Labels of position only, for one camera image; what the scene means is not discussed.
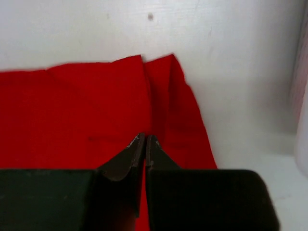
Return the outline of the red t shirt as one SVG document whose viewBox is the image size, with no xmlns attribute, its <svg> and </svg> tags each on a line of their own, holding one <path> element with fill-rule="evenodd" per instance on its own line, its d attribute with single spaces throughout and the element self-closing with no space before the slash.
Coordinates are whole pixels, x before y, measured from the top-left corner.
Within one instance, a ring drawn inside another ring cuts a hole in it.
<svg viewBox="0 0 308 231">
<path fill-rule="evenodd" d="M 97 169 L 145 135 L 140 215 L 151 231 L 146 146 L 183 169 L 216 170 L 200 109 L 175 55 L 62 64 L 0 75 L 0 170 Z"/>
</svg>

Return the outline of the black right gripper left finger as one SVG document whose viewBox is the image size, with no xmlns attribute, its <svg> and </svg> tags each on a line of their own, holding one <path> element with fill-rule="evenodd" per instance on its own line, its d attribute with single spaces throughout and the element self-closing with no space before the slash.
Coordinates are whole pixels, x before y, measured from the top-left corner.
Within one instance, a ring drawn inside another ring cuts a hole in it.
<svg viewBox="0 0 308 231">
<path fill-rule="evenodd" d="M 3 231 L 126 231 L 140 215 L 145 135 L 97 169 L 2 169 Z"/>
</svg>

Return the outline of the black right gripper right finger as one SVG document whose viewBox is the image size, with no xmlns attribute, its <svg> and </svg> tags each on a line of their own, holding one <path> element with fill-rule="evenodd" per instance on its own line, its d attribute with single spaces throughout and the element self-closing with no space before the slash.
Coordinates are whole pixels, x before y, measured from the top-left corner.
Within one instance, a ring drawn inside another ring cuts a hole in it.
<svg viewBox="0 0 308 231">
<path fill-rule="evenodd" d="M 147 139 L 146 194 L 152 231 L 277 231 L 263 179 L 244 169 L 183 169 Z"/>
</svg>

